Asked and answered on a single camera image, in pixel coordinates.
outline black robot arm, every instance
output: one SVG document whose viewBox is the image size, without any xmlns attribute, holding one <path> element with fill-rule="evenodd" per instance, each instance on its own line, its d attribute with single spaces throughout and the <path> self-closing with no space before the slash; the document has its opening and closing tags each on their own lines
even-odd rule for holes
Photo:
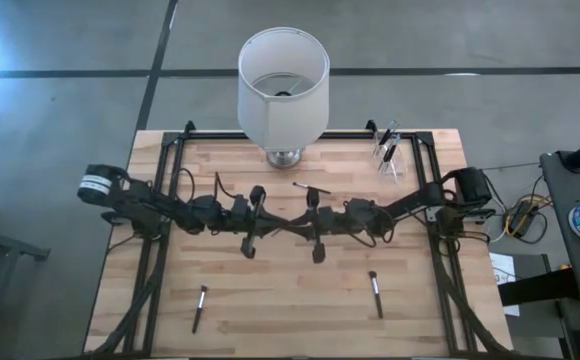
<svg viewBox="0 0 580 360">
<path fill-rule="evenodd" d="M 450 179 L 455 180 L 456 192 L 443 188 Z M 168 197 L 155 191 L 150 182 L 130 178 L 125 170 L 108 165 L 89 165 L 77 195 L 86 203 L 112 209 L 102 214 L 106 221 L 113 225 L 121 220 L 130 221 L 134 231 L 144 238 L 158 236 L 164 217 L 193 235 L 206 227 L 213 233 L 243 233 L 241 252 L 249 259 L 255 256 L 255 237 L 281 230 L 292 232 L 315 242 L 312 253 L 315 263 L 325 259 L 322 235 L 354 236 L 365 231 L 372 238 L 384 237 L 393 231 L 398 221 L 425 209 L 430 209 L 435 215 L 428 219 L 438 222 L 442 233 L 451 235 L 463 229 L 463 218 L 470 211 L 491 199 L 483 173 L 475 168 L 451 171 L 440 182 L 428 183 L 387 206 L 353 198 L 344 202 L 343 213 L 335 212 L 329 206 L 319 207 L 319 191 L 309 188 L 306 212 L 291 220 L 265 210 L 266 192 L 259 185 L 253 187 L 249 199 L 242 195 L 234 196 L 232 207 L 226 209 L 214 195 L 200 196 L 188 202 Z"/>
</svg>

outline butcher block tabletop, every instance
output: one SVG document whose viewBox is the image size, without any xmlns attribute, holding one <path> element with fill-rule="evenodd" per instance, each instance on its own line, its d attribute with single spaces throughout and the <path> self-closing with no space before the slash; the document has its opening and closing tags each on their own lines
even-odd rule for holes
<svg viewBox="0 0 580 360">
<path fill-rule="evenodd" d="M 434 136 L 442 175 L 466 167 L 459 132 L 426 130 Z M 164 131 L 137 133 L 128 166 L 131 177 L 154 180 Z M 306 190 L 292 182 L 331 191 L 320 206 L 343 211 L 353 197 L 387 205 L 418 190 L 412 148 L 400 150 L 407 172 L 395 184 L 377 173 L 371 140 L 319 140 L 306 148 L 290 170 L 272 168 L 265 153 L 248 140 L 187 140 L 182 166 L 194 175 L 195 197 L 212 194 L 214 173 L 225 189 L 246 197 L 255 185 L 265 188 L 265 208 L 285 218 L 306 210 Z M 172 158 L 166 167 L 168 189 Z M 424 153 L 427 178 L 432 179 Z M 178 195 L 187 200 L 192 186 L 181 173 Z M 221 194 L 225 208 L 232 200 Z M 112 246 L 132 235 L 116 227 Z M 425 228 L 409 218 L 395 226 L 389 244 L 367 248 L 347 235 L 323 236 L 326 259 L 312 262 L 312 245 L 280 232 L 256 238 L 256 257 L 239 247 L 243 234 L 209 231 L 193 236 L 173 224 L 161 290 L 152 355 L 155 357 L 385 357 L 444 356 L 448 347 Z M 365 234 L 363 240 L 369 241 Z M 512 348 L 487 245 L 461 239 L 459 259 L 468 302 L 494 337 Z M 155 249 L 151 252 L 154 263 Z M 132 298 L 141 240 L 112 250 L 104 264 L 85 350 L 103 343 L 127 311 Z M 377 272 L 384 319 L 379 319 L 369 271 Z M 192 323 L 201 285 L 208 287 L 195 335 Z M 452 305 L 459 348 L 465 349 L 458 310 Z M 145 315 L 139 319 L 140 348 Z"/>
</svg>

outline lamp base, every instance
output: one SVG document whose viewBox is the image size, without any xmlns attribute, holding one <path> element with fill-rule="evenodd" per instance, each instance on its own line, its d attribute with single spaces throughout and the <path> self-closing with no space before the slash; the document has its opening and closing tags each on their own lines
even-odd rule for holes
<svg viewBox="0 0 580 360">
<path fill-rule="evenodd" d="M 273 151 L 266 153 L 268 163 L 277 169 L 289 169 L 301 161 L 303 149 L 292 151 Z"/>
</svg>

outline gray floor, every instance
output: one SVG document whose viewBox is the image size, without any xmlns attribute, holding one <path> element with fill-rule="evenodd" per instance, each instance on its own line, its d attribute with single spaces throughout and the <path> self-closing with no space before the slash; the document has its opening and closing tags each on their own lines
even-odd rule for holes
<svg viewBox="0 0 580 360">
<path fill-rule="evenodd" d="M 0 70 L 149 69 L 167 4 L 0 0 Z M 580 66 L 580 0 L 181 0 L 163 68 L 235 68 L 243 42 L 271 26 L 311 32 L 333 67 Z M 0 79 L 0 232 L 52 248 L 47 263 L 17 269 L 0 314 L 0 358 L 80 352 L 110 228 L 76 188 L 89 163 L 126 164 L 146 84 Z M 404 127 L 459 128 L 473 166 L 580 146 L 580 75 L 333 77 L 331 89 L 330 128 L 395 116 Z M 235 79 L 161 79 L 147 128 L 194 120 L 236 129 L 235 109 Z M 489 174 L 511 203 L 540 169 Z M 492 251 L 567 263 L 545 213 L 543 242 L 504 239 Z M 550 344 L 515 339 L 534 354 L 554 355 Z"/>
</svg>

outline white lampshade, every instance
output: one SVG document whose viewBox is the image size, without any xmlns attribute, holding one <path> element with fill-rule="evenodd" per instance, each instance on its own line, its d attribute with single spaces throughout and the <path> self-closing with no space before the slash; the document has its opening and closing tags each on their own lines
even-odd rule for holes
<svg viewBox="0 0 580 360">
<path fill-rule="evenodd" d="M 328 125 L 329 75 L 328 54 L 312 35 L 284 27 L 254 35 L 239 54 L 241 128 L 267 152 L 313 143 Z"/>
</svg>

